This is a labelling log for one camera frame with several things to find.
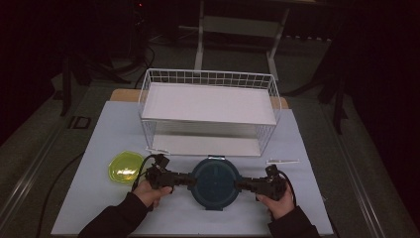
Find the round lid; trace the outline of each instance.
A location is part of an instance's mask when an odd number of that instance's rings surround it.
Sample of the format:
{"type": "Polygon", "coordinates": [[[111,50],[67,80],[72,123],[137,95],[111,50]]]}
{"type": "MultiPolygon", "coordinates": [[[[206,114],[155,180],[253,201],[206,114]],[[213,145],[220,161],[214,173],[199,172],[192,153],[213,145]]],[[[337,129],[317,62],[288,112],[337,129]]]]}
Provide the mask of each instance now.
{"type": "Polygon", "coordinates": [[[235,188],[235,181],[240,180],[241,176],[229,161],[203,160],[191,174],[197,182],[188,189],[206,210],[222,210],[238,196],[239,191],[235,188]]]}
{"type": "Polygon", "coordinates": [[[114,157],[108,166],[108,176],[111,180],[132,182],[139,174],[143,157],[139,153],[123,151],[114,157]]]}

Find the cable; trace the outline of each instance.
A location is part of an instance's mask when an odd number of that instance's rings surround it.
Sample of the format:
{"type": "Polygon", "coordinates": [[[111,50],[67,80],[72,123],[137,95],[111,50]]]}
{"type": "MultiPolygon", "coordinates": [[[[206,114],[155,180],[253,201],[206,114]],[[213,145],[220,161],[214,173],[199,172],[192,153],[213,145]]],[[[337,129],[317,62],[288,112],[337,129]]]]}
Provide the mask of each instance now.
{"type": "Polygon", "coordinates": [[[291,190],[291,194],[293,195],[293,204],[294,206],[296,206],[296,194],[294,193],[294,189],[293,189],[293,185],[291,184],[290,179],[288,178],[288,176],[282,172],[282,171],[278,171],[279,173],[281,173],[282,176],[284,176],[284,178],[286,179],[287,183],[290,186],[290,190],[291,190]]]}
{"type": "MultiPolygon", "coordinates": [[[[126,57],[129,58],[130,54],[133,51],[133,41],[140,42],[140,36],[139,36],[139,34],[136,34],[136,27],[138,25],[138,23],[136,22],[138,20],[138,19],[136,19],[136,16],[138,16],[138,15],[137,15],[137,12],[134,8],[134,5],[130,2],[128,2],[127,7],[130,9],[130,12],[131,12],[130,19],[131,19],[131,22],[133,24],[133,28],[131,28],[131,30],[130,30],[129,49],[128,49],[128,52],[127,52],[127,55],[126,55],[126,57]]],[[[101,17],[101,15],[99,14],[100,11],[98,10],[96,4],[94,4],[94,8],[95,8],[96,18],[98,19],[99,24],[101,26],[105,26],[105,24],[103,23],[104,22],[103,21],[103,15],[101,17]]],[[[135,52],[136,55],[135,55],[135,58],[132,60],[132,62],[130,64],[125,65],[125,66],[121,66],[121,67],[117,67],[117,68],[108,68],[105,65],[103,65],[103,66],[106,67],[108,71],[110,71],[112,73],[115,73],[115,74],[125,73],[125,72],[128,72],[130,70],[136,69],[136,67],[140,67],[141,62],[143,61],[143,57],[142,57],[142,54],[141,54],[141,52],[138,48],[134,48],[134,49],[136,51],[135,52]]]]}
{"type": "Polygon", "coordinates": [[[41,235],[41,228],[43,227],[43,219],[44,219],[44,214],[46,213],[46,208],[47,208],[47,204],[49,203],[49,199],[50,199],[50,195],[53,191],[53,188],[56,184],[56,182],[58,181],[58,179],[61,177],[61,175],[65,172],[65,170],[67,170],[67,168],[73,164],[75,161],[77,161],[78,159],[80,159],[83,156],[84,152],[82,152],[81,154],[79,154],[78,156],[76,156],[73,160],[71,160],[58,174],[58,176],[56,176],[55,180],[52,182],[52,186],[49,189],[49,192],[47,193],[47,197],[44,200],[44,204],[43,204],[43,208],[41,211],[41,216],[40,216],[40,222],[38,223],[38,229],[37,229],[37,235],[36,237],[39,238],[41,235]]]}
{"type": "Polygon", "coordinates": [[[140,169],[139,169],[139,174],[137,175],[136,180],[134,180],[134,182],[133,182],[132,191],[134,191],[134,189],[136,189],[136,187],[139,185],[140,177],[143,176],[146,173],[146,172],[142,173],[143,167],[145,166],[146,161],[148,159],[154,158],[154,157],[155,157],[155,155],[149,155],[143,160],[142,165],[140,166],[140,169]]]}
{"type": "Polygon", "coordinates": [[[148,71],[148,69],[152,67],[152,64],[154,63],[154,60],[155,60],[155,56],[156,56],[155,51],[149,46],[147,46],[147,49],[149,49],[152,52],[152,59],[149,63],[145,60],[146,69],[137,79],[136,84],[134,84],[134,89],[137,89],[137,85],[139,84],[140,80],[142,80],[143,76],[148,71]]]}

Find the yellow lid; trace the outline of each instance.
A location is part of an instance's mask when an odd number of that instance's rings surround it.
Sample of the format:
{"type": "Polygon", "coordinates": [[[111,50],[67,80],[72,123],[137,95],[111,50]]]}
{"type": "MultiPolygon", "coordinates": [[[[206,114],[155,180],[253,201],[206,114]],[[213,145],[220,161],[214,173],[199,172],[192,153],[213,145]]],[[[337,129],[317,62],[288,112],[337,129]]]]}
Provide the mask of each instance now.
{"type": "Polygon", "coordinates": [[[136,152],[124,151],[118,154],[108,166],[111,180],[120,182],[134,181],[139,174],[143,156],[136,152]]]}

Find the black sleeve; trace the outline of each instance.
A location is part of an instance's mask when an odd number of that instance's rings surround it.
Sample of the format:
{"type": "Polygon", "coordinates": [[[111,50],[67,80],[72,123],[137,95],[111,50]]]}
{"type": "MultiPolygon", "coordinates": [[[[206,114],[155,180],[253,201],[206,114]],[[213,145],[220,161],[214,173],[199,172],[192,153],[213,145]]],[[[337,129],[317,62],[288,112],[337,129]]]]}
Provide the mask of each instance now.
{"type": "Polygon", "coordinates": [[[308,217],[297,206],[281,218],[268,225],[272,237],[281,238],[313,238],[320,237],[318,230],[311,224],[308,217]]]}
{"type": "Polygon", "coordinates": [[[148,208],[133,193],[117,206],[108,206],[78,235],[79,238],[125,238],[145,219],[148,208]]]}

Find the human hand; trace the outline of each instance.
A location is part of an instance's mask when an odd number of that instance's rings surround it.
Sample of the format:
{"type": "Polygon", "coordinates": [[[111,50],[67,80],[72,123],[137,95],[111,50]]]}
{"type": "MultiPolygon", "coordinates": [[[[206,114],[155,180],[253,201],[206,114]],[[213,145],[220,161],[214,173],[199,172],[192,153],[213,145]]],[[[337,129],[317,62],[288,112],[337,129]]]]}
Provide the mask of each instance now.
{"type": "Polygon", "coordinates": [[[294,209],[293,195],[288,183],[286,184],[284,196],[279,201],[261,194],[257,194],[257,199],[268,208],[275,220],[294,209]]]}
{"type": "Polygon", "coordinates": [[[157,207],[160,198],[170,194],[172,187],[165,186],[160,189],[152,189],[151,184],[147,180],[143,180],[140,184],[134,189],[133,194],[135,194],[146,207],[153,205],[157,207]]]}

